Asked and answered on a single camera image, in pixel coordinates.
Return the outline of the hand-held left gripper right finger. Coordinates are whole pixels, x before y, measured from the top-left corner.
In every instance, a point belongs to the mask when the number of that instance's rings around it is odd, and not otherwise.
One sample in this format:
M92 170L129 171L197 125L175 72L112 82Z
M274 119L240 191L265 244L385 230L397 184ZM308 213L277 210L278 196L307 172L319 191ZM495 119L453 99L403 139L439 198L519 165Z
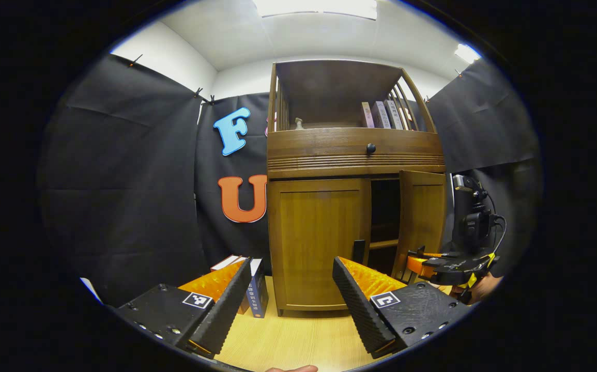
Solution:
M345 257L334 258L333 280L375 359L416 349L472 311L427 282L405 284Z

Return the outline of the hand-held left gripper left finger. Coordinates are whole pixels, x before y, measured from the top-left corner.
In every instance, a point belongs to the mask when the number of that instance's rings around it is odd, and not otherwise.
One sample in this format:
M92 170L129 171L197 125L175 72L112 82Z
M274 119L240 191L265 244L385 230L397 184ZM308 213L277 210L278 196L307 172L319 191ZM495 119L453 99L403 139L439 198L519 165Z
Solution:
M116 309L164 344L213 359L220 353L251 282L244 257L180 287L159 284Z

